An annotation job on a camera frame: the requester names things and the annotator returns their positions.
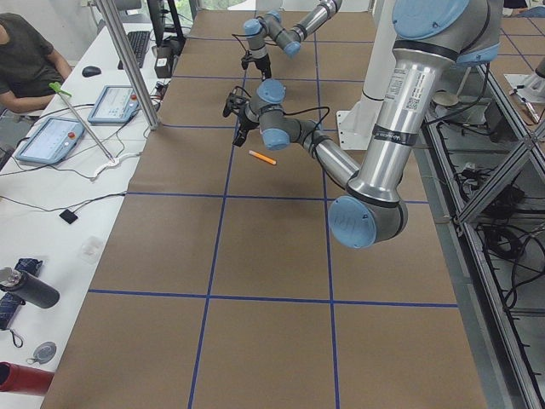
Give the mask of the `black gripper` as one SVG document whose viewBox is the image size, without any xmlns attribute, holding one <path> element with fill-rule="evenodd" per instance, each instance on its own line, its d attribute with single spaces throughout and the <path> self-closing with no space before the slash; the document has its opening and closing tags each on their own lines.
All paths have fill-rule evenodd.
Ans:
<svg viewBox="0 0 545 409">
<path fill-rule="evenodd" d="M 259 52 L 249 50 L 246 53 L 246 61 L 248 63 L 254 63 L 256 68 L 261 71 L 262 81 L 272 77 L 271 62 L 266 50 Z"/>
<path fill-rule="evenodd" d="M 259 127 L 259 117 L 250 107 L 250 104 L 245 104 L 240 108 L 238 113 L 239 126 L 233 137 L 232 144 L 235 147 L 242 147 L 247 140 L 251 130 Z"/>
</svg>

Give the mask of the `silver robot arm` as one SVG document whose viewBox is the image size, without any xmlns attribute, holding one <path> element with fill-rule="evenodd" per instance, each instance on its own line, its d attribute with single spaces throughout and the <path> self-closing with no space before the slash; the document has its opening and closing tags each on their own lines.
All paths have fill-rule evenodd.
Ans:
<svg viewBox="0 0 545 409">
<path fill-rule="evenodd" d="M 284 86 L 267 67 L 252 96 L 236 88 L 224 114 L 235 114 L 234 144 L 259 130 L 271 151 L 292 143 L 304 147 L 345 194 L 329 210 L 335 238 L 350 248 L 366 248 L 400 234 L 408 210 L 398 186 L 439 80 L 451 66 L 478 66 L 499 50 L 503 4 L 500 1 L 397 1 L 384 8 L 390 22 L 394 67 L 362 163 L 355 162 L 319 128 L 317 122 L 290 118 L 283 109 Z"/>
<path fill-rule="evenodd" d="M 279 47 L 288 57 L 294 57 L 301 49 L 301 43 L 315 33 L 327 20 L 333 18 L 341 9 L 342 0 L 320 1 L 302 20 L 287 29 L 277 10 L 271 10 L 244 22 L 241 35 L 248 47 L 244 46 L 241 67 L 247 70 L 250 64 L 261 73 L 261 80 L 271 78 L 272 68 L 267 52 L 267 39 Z"/>
</svg>

